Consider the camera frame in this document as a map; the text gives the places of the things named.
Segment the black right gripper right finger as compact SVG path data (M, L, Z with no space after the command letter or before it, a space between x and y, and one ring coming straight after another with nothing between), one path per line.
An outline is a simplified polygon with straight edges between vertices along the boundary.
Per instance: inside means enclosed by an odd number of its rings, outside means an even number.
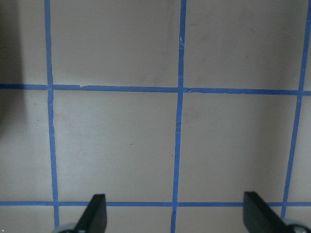
M294 233L256 192L243 194L243 223L249 233Z

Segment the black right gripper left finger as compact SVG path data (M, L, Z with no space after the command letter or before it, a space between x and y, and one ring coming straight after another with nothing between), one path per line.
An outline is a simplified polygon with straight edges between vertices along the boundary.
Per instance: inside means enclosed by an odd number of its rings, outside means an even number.
M74 233L104 233L107 228L105 194L95 194L75 225Z

